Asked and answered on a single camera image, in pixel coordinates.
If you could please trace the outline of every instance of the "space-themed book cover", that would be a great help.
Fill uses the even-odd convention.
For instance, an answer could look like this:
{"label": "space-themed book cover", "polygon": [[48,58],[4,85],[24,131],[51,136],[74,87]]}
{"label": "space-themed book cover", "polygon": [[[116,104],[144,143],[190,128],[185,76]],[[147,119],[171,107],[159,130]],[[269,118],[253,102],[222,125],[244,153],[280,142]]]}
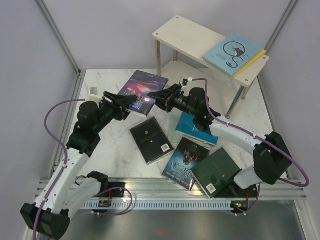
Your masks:
{"label": "space-themed book cover", "polygon": [[261,51],[261,46],[234,32],[203,55],[203,59],[234,76]]}
{"label": "space-themed book cover", "polygon": [[195,184],[190,169],[205,159],[209,150],[183,137],[162,175],[191,191]]}
{"label": "space-themed book cover", "polygon": [[137,96],[137,100],[127,108],[127,111],[146,118],[156,103],[156,100],[148,97],[148,93],[163,90],[168,81],[167,78],[137,70],[118,94]]}

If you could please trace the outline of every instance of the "white shelf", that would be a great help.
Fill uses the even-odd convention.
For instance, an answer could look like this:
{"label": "white shelf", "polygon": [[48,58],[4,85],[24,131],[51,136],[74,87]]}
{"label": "white shelf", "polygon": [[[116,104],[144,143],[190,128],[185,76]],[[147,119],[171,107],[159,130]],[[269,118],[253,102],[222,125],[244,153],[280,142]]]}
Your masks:
{"label": "white shelf", "polygon": [[198,63],[212,69],[213,77],[222,81],[230,79],[238,82],[244,87],[249,87],[264,68],[269,57],[264,55],[249,66],[235,78],[224,73],[220,69],[203,60],[203,55],[226,37],[211,31],[199,24],[196,24],[179,15],[160,27],[152,34],[153,38],[162,44],[186,55]]}

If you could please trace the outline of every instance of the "metal shelf leg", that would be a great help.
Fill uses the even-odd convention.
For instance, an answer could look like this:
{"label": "metal shelf leg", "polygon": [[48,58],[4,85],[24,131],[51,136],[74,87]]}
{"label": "metal shelf leg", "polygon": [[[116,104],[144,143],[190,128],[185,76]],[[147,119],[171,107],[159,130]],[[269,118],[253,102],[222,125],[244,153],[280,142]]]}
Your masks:
{"label": "metal shelf leg", "polygon": [[173,50],[173,61],[174,62],[178,61],[178,51],[177,50]]}
{"label": "metal shelf leg", "polygon": [[155,50],[156,50],[156,74],[161,76],[161,43],[155,40]]}
{"label": "metal shelf leg", "polygon": [[225,118],[226,118],[226,119],[230,119],[230,118],[231,118],[231,114],[232,114],[233,111],[235,110],[235,107],[237,106],[237,104],[238,104],[238,102],[239,102],[239,100],[240,100],[240,97],[241,97],[241,95],[243,94],[243,92],[244,92],[245,89],[246,89],[246,88],[245,88],[244,86],[240,86],[240,87],[239,87],[239,90],[238,90],[238,92],[236,93],[236,95],[235,95],[235,97],[234,97],[234,99],[233,99],[233,101],[232,101],[232,103],[231,103],[231,105],[230,105],[230,107],[229,107],[229,110],[228,110],[228,112],[227,112],[226,115],[225,115]]}
{"label": "metal shelf leg", "polygon": [[255,82],[255,81],[253,81],[249,87],[246,87],[246,88],[243,90],[243,92],[242,92],[242,94],[241,94],[241,99],[245,99],[245,98],[246,98],[247,93],[249,92],[249,90],[250,90],[250,88],[252,87],[252,84],[254,84],[254,82]]}

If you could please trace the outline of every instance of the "black book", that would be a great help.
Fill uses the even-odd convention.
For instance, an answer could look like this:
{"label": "black book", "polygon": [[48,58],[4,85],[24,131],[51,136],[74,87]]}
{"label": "black book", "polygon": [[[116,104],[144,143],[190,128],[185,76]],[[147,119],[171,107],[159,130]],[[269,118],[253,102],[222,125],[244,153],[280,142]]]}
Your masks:
{"label": "black book", "polygon": [[131,128],[130,132],[148,165],[174,150],[155,117]]}

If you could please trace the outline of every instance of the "light blue book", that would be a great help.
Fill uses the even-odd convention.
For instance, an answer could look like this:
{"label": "light blue book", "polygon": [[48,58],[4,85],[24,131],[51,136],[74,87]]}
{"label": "light blue book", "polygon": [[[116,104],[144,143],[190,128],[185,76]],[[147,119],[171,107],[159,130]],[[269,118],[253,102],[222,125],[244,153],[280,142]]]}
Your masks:
{"label": "light blue book", "polygon": [[262,49],[258,44],[234,32],[203,55],[203,59],[234,76]]}
{"label": "light blue book", "polygon": [[191,139],[215,146],[218,142],[218,137],[199,131],[194,125],[193,120],[193,116],[183,112],[175,131]]}

